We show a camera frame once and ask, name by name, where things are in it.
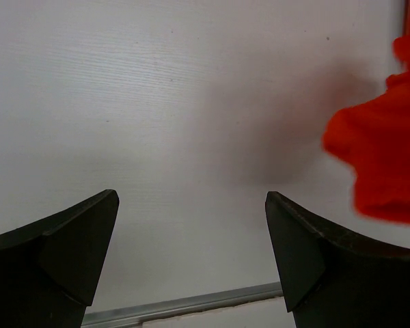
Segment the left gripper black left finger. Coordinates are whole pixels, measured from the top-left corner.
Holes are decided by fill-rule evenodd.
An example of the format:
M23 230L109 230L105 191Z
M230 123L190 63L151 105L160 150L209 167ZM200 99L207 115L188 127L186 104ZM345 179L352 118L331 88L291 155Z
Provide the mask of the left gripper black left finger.
M104 190L0 234L0 327L80 327L91 306L120 200Z

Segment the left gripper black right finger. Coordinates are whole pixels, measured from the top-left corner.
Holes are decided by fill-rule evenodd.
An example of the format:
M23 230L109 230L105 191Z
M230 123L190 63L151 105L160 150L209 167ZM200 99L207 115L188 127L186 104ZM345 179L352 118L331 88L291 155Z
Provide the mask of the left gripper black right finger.
M410 249L271 191L265 202L286 309L298 327L410 327Z

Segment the orange shorts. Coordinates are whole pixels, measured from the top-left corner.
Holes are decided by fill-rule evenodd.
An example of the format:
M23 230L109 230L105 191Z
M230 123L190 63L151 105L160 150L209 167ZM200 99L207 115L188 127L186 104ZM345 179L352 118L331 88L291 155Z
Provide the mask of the orange shorts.
M322 137L324 150L355 172L355 209L401 224L410 224L410 1L406 15L392 44L405 71L386 79L382 95L335 113Z

